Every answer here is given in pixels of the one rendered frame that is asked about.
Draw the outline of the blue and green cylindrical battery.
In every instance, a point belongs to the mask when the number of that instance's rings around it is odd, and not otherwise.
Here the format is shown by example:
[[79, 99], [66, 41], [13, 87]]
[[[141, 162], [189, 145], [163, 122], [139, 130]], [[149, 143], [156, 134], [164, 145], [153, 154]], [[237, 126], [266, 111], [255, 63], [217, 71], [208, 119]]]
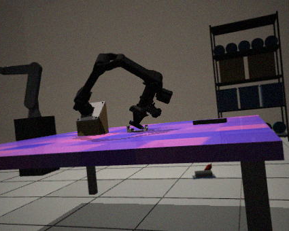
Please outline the blue and green cylindrical battery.
[[[133, 121], [131, 120], [129, 122], [129, 124], [133, 126]], [[143, 127], [143, 126], [141, 124], [137, 124], [135, 127], [138, 128], [138, 129], [141, 129], [141, 127]]]

